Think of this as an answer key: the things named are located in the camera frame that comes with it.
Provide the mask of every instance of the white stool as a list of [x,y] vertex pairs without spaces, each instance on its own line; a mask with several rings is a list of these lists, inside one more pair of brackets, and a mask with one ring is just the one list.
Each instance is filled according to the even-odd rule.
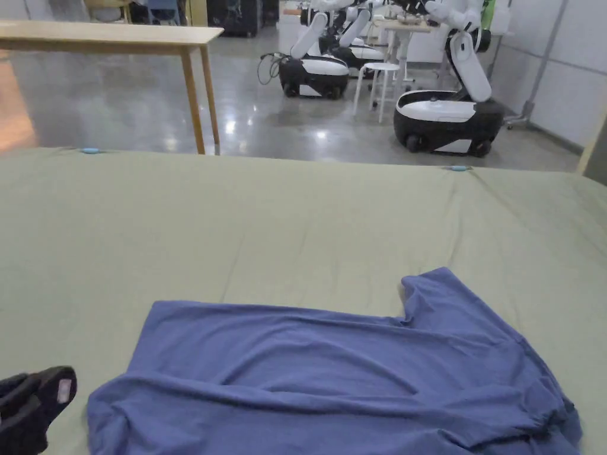
[[373,70],[373,84],[371,85],[371,101],[369,102],[369,110],[373,108],[373,101],[375,97],[375,82],[378,78],[378,72],[384,72],[384,84],[381,89],[381,101],[379,103],[379,122],[381,123],[382,117],[384,116],[384,101],[385,101],[385,88],[388,83],[388,79],[392,80],[392,76],[388,75],[392,71],[398,71],[399,66],[394,63],[365,63],[358,73],[358,82],[356,83],[356,94],[354,96],[354,108],[352,115],[356,115],[356,109],[358,108],[358,97],[361,95],[362,76],[365,73],[365,69]]

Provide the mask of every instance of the white robot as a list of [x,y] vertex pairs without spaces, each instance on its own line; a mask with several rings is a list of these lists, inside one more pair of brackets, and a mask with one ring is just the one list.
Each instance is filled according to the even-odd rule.
[[445,51],[462,89],[403,94],[394,112],[396,137],[411,152],[487,155],[503,125],[504,108],[491,98],[491,85],[476,56],[487,50],[491,41],[491,32],[480,29],[483,0],[465,0],[460,11],[436,1],[397,3],[405,11],[428,14],[448,25]]
[[279,59],[278,75],[286,96],[339,99],[346,89],[350,78],[346,63],[330,55],[308,54],[309,49],[317,44],[327,22],[326,14],[316,14],[306,32],[291,48],[291,55],[276,56]]
[[[319,50],[323,55],[331,54],[345,62],[351,70],[351,76],[358,76],[358,71],[365,63],[384,61],[383,52],[365,45],[362,39],[358,38],[371,20],[371,9],[377,2],[378,0],[368,0],[361,5],[349,7],[356,5],[358,0],[313,0],[307,13],[302,14],[302,22],[309,21],[317,12],[325,12],[333,17],[333,23],[319,37]],[[338,29],[345,22],[350,24],[343,33],[338,34]]]

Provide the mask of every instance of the blue t-shirt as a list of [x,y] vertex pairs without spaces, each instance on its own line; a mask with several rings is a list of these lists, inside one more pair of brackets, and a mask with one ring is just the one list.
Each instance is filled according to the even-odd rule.
[[573,455],[573,404],[448,269],[405,317],[156,302],[127,373],[91,394],[94,454]]

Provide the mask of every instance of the mattress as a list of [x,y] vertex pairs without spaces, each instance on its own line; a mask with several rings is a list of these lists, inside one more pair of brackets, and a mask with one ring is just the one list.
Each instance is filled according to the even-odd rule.
[[401,315],[449,267],[544,358],[583,453],[607,414],[607,188],[573,174],[19,150],[0,158],[0,377],[74,366],[50,454],[86,452],[90,392],[156,300]]

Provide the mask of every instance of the concrete floor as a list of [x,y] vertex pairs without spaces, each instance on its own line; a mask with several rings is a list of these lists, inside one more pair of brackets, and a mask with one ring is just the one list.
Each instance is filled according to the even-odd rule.
[[[508,169],[575,169],[578,157],[537,132],[500,133],[485,158],[412,154],[396,140],[392,107],[384,122],[345,98],[287,99],[277,79],[257,80],[259,56],[287,52],[297,37],[283,24],[256,38],[211,45],[221,147],[213,145],[200,56],[194,64],[207,153],[295,160],[390,164],[468,164]],[[195,153],[178,57],[12,53],[0,58],[0,153],[14,147],[98,147]]]

